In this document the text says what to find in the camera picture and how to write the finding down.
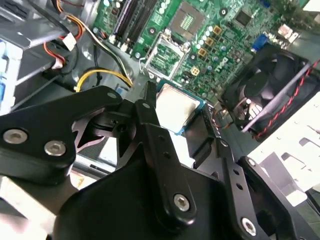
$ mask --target red wire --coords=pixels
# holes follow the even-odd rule
[[[301,81],[300,81],[299,85],[296,87],[296,89],[295,89],[293,95],[290,97],[289,101],[281,108],[280,111],[278,111],[278,112],[273,116],[273,118],[271,118],[271,119],[269,120],[268,125],[263,129],[263,131],[259,132],[256,136],[254,136],[255,139],[260,138],[262,135],[264,135],[264,134],[267,132],[267,130],[272,126],[272,124],[278,119],[278,117],[279,117],[281,114],[283,114],[283,113],[286,111],[286,109],[291,105],[291,103],[293,102],[294,98],[298,95],[300,88],[301,88],[302,85],[304,84],[305,78],[309,76],[311,70],[312,70],[313,68],[315,68],[315,67],[318,65],[319,62],[320,62],[320,60],[316,61],[316,62],[313,64],[313,66],[308,69],[308,71],[306,72],[306,74],[301,78]]]
[[[65,4],[69,4],[69,5],[72,5],[72,6],[75,6],[75,7],[80,7],[80,8],[83,8],[85,5],[83,4],[75,4],[75,3],[72,3],[72,2],[69,2],[67,0],[60,0],[61,2],[64,2]]]
[[[65,58],[63,56],[59,55],[59,54],[56,54],[56,53],[53,53],[52,51],[50,51],[48,49],[48,47],[47,47],[47,43],[46,42],[43,44],[43,48],[44,48],[45,52],[47,54],[49,54],[51,57],[54,57],[55,59],[60,59],[62,64],[63,65],[65,64],[65,62],[66,62]]]

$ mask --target black ram slot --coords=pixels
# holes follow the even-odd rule
[[[118,21],[113,29],[113,34],[118,38],[121,38],[124,35],[130,20],[137,9],[138,1],[139,0],[127,0],[124,4]]]
[[[140,16],[136,20],[135,27],[133,27],[131,29],[131,31],[129,32],[129,35],[128,35],[128,38],[130,39],[131,44],[134,44],[138,40],[143,28],[145,27],[151,14],[153,13],[153,10],[156,6],[157,1],[158,0],[146,0],[145,1],[145,6],[141,11]]]

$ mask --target yellow wire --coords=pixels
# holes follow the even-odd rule
[[[80,77],[76,87],[75,87],[75,91],[77,93],[80,92],[81,90],[81,86],[84,84],[85,80],[91,76],[92,74],[95,73],[105,73],[105,74],[112,74],[117,76],[118,78],[120,78],[121,80],[123,80],[125,83],[127,83],[130,87],[132,86],[132,83],[128,80],[128,78],[126,78],[125,76],[123,76],[122,74],[115,72],[115,71],[110,71],[110,70],[106,70],[106,69],[93,69],[90,71],[87,71],[85,74],[82,75],[82,77]]]
[[[110,54],[112,54],[113,56],[115,56],[118,61],[120,62],[120,65],[122,66],[122,69],[128,79],[128,81],[130,82],[130,84],[132,85],[132,81],[131,79],[129,78],[129,75],[127,73],[127,70],[126,70],[126,67],[124,65],[124,63],[122,62],[122,60],[119,58],[119,56],[117,56],[113,51],[111,51],[108,47],[106,47],[105,45],[103,45],[99,39],[95,36],[95,34],[90,30],[90,28],[83,22],[81,21],[79,18],[77,18],[76,16],[74,15],[71,15],[71,14],[68,14],[68,17],[72,17],[75,21],[77,21],[78,23],[80,23],[85,29],[86,31],[92,36],[92,38],[94,39],[94,41],[103,49],[105,49],[107,52],[109,52]]]

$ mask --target screw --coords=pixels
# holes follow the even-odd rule
[[[257,230],[255,225],[248,218],[245,218],[245,217],[242,218],[241,223],[243,228],[246,230],[248,234],[250,234],[253,237],[257,235]]]
[[[186,212],[190,208],[188,199],[181,194],[174,195],[173,201],[174,204],[178,207],[178,209],[180,209],[182,212]]]
[[[28,135],[20,129],[10,129],[3,134],[3,140],[8,144],[22,144],[28,139]]]
[[[253,167],[256,166],[255,161],[253,161],[251,158],[247,158],[247,161],[251,166],[253,166]]]
[[[145,108],[149,109],[150,106],[148,104],[146,104],[145,102],[142,104]]]
[[[66,146],[62,141],[49,141],[44,145],[46,154],[54,157],[60,157],[66,152]]]
[[[110,98],[113,98],[113,99],[116,99],[117,98],[117,96],[114,94],[114,93],[112,93],[112,92],[108,92],[108,94],[107,94]]]
[[[225,140],[223,140],[223,139],[220,139],[220,142],[221,142],[221,144],[222,144],[223,146],[225,146],[226,148],[229,146],[228,143],[227,143]]]
[[[135,53],[135,58],[136,58],[136,59],[140,59],[140,57],[141,57],[141,54],[140,54],[139,52],[136,52],[136,53]]]

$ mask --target wire connector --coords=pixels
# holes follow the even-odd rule
[[[64,43],[64,45],[68,48],[68,50],[70,52],[75,48],[75,45],[77,44],[77,41],[71,32],[69,32],[65,36],[65,38],[62,40],[62,42]]]

